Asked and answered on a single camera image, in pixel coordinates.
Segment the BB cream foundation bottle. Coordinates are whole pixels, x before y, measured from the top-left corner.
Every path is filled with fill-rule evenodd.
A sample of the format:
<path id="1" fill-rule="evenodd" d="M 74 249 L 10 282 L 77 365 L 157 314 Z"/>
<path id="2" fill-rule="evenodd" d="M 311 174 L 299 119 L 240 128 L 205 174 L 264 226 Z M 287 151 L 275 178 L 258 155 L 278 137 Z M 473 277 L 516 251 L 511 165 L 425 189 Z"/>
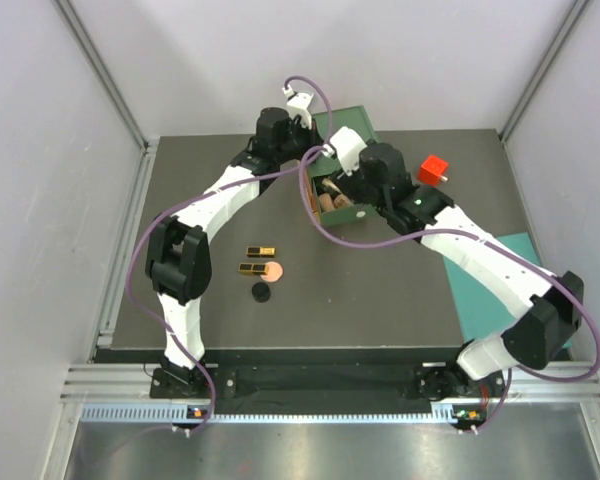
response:
<path id="1" fill-rule="evenodd" d="M 346 195 L 340 194 L 333 199 L 333 205 L 336 209 L 348 208 L 353 206 L 353 202 Z"/>

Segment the beige foundation bottle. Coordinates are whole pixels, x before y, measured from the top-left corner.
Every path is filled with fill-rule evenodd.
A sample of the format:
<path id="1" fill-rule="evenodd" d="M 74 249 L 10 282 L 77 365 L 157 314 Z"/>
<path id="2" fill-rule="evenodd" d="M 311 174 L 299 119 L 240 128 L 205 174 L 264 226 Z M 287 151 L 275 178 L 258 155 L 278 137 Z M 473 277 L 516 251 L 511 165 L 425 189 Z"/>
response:
<path id="1" fill-rule="evenodd" d="M 318 196 L 319 205 L 322 212 L 330 212 L 336 209 L 333 199 L 328 193 L 323 193 Z"/>

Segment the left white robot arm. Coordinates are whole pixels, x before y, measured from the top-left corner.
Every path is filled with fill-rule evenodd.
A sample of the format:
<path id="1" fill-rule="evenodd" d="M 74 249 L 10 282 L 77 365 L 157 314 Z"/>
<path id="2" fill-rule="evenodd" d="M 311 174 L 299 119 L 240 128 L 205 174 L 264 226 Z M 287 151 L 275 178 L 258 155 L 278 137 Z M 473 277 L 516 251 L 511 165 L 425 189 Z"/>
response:
<path id="1" fill-rule="evenodd" d="M 205 353 L 200 303 L 212 276 L 213 237 L 271 185 L 283 164 L 321 143 L 307 107 L 263 109 L 255 134 L 207 196 L 162 219 L 151 232 L 145 273 L 170 327 L 162 366 L 173 371 L 172 384 L 183 395 L 200 394 L 207 382 L 205 370 L 195 363 Z"/>

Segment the slim beige concealer tube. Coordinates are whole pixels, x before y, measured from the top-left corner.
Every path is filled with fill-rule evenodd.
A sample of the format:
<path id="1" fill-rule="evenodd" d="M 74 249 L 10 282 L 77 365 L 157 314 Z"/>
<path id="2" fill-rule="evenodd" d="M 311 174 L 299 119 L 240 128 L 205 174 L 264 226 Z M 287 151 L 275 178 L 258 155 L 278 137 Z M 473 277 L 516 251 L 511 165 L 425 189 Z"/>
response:
<path id="1" fill-rule="evenodd" d="M 333 194 L 333 195 L 341 194 L 341 190 L 332 180 L 330 180 L 328 178 L 323 178 L 321 181 L 321 184 L 323 186 L 323 189 L 326 192 L 329 192 L 330 194 Z"/>

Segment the pink makeup sponge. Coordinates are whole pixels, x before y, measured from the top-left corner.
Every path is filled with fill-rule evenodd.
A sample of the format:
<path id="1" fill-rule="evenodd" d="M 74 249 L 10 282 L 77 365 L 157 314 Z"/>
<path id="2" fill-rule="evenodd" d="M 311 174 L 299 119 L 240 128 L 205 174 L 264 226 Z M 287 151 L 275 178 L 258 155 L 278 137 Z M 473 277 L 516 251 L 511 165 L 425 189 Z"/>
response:
<path id="1" fill-rule="evenodd" d="M 282 265 L 275 261 L 269 261 L 265 264 L 265 272 L 260 275 L 261 279 L 267 283 L 279 281 L 284 274 Z"/>

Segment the green drawer box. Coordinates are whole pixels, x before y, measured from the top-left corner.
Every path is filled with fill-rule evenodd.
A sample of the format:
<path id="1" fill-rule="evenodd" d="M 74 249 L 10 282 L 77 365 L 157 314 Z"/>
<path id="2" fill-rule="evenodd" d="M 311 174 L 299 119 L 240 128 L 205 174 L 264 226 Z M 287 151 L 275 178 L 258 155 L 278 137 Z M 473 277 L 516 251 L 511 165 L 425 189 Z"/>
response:
<path id="1" fill-rule="evenodd" d="M 362 105 L 336 109 L 332 113 L 332 133 L 340 128 L 348 127 L 354 130 L 365 142 L 379 141 L 380 138 Z M 334 187 L 334 181 L 329 181 L 331 175 L 340 167 L 339 161 L 321 156 L 311 163 L 304 174 L 305 190 L 316 219 L 325 228 L 363 220 L 375 215 L 375 210 L 368 205 L 355 204 L 352 200 Z"/>

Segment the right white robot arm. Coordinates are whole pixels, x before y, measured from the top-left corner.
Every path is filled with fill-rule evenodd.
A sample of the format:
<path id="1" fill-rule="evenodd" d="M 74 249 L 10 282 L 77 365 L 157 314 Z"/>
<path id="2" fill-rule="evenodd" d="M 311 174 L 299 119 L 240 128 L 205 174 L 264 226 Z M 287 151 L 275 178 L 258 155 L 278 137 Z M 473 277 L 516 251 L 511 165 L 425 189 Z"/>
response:
<path id="1" fill-rule="evenodd" d="M 580 315 L 569 300 L 583 297 L 577 275 L 558 277 L 522 265 L 520 256 L 476 225 L 449 196 L 414 184 L 401 152 L 388 143 L 355 140 L 337 146 L 333 155 L 341 170 L 332 180 L 345 196 L 372 206 L 400 235 L 422 232 L 421 246 L 473 277 L 514 317 L 508 329 L 461 349 L 446 372 L 454 393 L 472 394 L 497 370 L 545 368 L 577 331 Z"/>

